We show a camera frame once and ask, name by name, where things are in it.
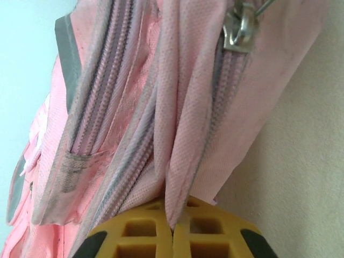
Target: metal zipper pull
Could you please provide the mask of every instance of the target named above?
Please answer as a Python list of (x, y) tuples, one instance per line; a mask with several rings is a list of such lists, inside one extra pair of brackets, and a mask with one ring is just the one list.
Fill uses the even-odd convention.
[(235, 0), (225, 16), (224, 49), (249, 53), (254, 46), (255, 33), (258, 29), (258, 16), (261, 15), (275, 0), (267, 0), (257, 11), (253, 4)]

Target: pink nylon fabric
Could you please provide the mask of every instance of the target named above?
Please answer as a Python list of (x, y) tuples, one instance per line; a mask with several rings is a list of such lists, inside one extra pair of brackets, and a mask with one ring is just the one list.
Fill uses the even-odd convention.
[[(243, 159), (319, 34), (327, 6), (327, 1), (323, 0), (279, 0), (264, 14), (239, 91), (203, 156), (211, 113), (214, 53), (228, 2), (233, 4), (226, 0), (157, 2), (162, 21), (154, 21), (147, 32), (147, 38), (154, 40), (156, 37), (152, 34), (160, 32), (154, 159), (153, 156), (149, 159), (120, 212), (155, 198), (161, 193), (164, 182), (166, 213), (171, 227), (176, 224), (188, 194), (212, 202)], [(96, 0), (80, 0), (71, 15), (82, 66), (88, 61), (89, 46), (96, 35), (93, 29), (97, 8), (101, 8), (97, 4)], [(156, 41), (148, 44), (150, 53), (154, 54)], [(149, 56), (150, 62), (153, 62), (152, 56)], [(147, 70), (148, 67), (137, 79), (140, 82), (137, 87), (141, 89)], [(74, 242), (80, 223), (108, 168), (105, 162), (101, 168), (92, 170), (87, 179), (90, 184), (78, 196), (76, 209), (63, 225), (32, 224), (30, 220), (37, 204), (49, 197), (43, 193), (68, 119), (59, 57), (53, 68), (48, 99), (49, 103), (42, 107), (31, 128), (30, 143), (24, 154), (29, 161), (23, 173), (27, 182), (2, 258), (71, 257), (80, 245), (80, 241)], [(33, 182), (32, 198), (29, 182)]]

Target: pink fabric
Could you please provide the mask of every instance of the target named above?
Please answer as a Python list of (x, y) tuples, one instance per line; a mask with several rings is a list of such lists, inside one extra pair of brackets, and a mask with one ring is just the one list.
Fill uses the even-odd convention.
[[(101, 23), (109, 2), (80, 0), (71, 15), (82, 68), (96, 65), (89, 63), (98, 36), (94, 28)], [(60, 196), (51, 190), (56, 184), (63, 184), (55, 180), (60, 169), (52, 168), (61, 165), (55, 167), (54, 160), (69, 157), (68, 153), (58, 152), (58, 149), (67, 150), (71, 128), (68, 121), (72, 121), (77, 112), (82, 112), (75, 110), (74, 104), (75, 112), (68, 116), (66, 86), (57, 57), (48, 102), (35, 118), (30, 143), (25, 149), (27, 165), (23, 172), (23, 194), (12, 221), (13, 231), (3, 249), (3, 258), (71, 257), (92, 222), (95, 220), (99, 224), (105, 219), (94, 218), (94, 214), (108, 185), (106, 180), (112, 178), (123, 156), (127, 155), (135, 132), (141, 129), (139, 122), (148, 100), (155, 93), (154, 153), (147, 157), (148, 161), (129, 195), (123, 203), (117, 204), (119, 212), (155, 198), (164, 183), (166, 214), (172, 228), (189, 193), (212, 202), (243, 159), (314, 42), (327, 5), (323, 0), (280, 0), (268, 9), (262, 18), (256, 47), (239, 91), (226, 110), (209, 149), (204, 152), (212, 108), (214, 53), (226, 7), (233, 1), (164, 0), (152, 3), (159, 8), (159, 18), (149, 13), (152, 16), (143, 26), (144, 33), (138, 31), (143, 39), (142, 48), (136, 49), (135, 58), (130, 57), (136, 60), (137, 66), (130, 69), (133, 73), (129, 74), (134, 75), (132, 80), (122, 81), (126, 94), (119, 104), (120, 113), (116, 114), (119, 123), (111, 124), (100, 152), (82, 157), (85, 161), (82, 160), (80, 166), (89, 165), (89, 173), (80, 181), (77, 194), (73, 194), (76, 200), (72, 203), (73, 209), (67, 216), (56, 212), (45, 218), (45, 211), (49, 210), (46, 204), (52, 197), (68, 201), (68, 194)], [(149, 86), (146, 92), (143, 91), (145, 84)], [(77, 96), (81, 96), (82, 89), (79, 91)], [(126, 115), (134, 110), (137, 113), (131, 122), (130, 116)], [(70, 154), (70, 158), (78, 161), (76, 158), (81, 157)], [(32, 198), (30, 182), (33, 182)], [(47, 221), (61, 223), (40, 225)]]

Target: white wall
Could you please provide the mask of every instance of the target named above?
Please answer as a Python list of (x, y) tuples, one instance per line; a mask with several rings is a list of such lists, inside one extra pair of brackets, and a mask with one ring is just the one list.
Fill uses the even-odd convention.
[(11, 228), (5, 213), (12, 172), (49, 92), (57, 55), (55, 20), (76, 0), (0, 0), (0, 249)]
[(344, 257), (344, 1), (302, 62), (220, 206), (255, 223), (280, 257)]

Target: yellow plastic object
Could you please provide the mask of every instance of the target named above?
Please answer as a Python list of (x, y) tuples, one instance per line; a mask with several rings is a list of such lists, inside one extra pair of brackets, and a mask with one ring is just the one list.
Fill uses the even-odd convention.
[(242, 230), (260, 236), (254, 225), (190, 197), (172, 234), (161, 198), (93, 229), (74, 258), (276, 257), (254, 256)]

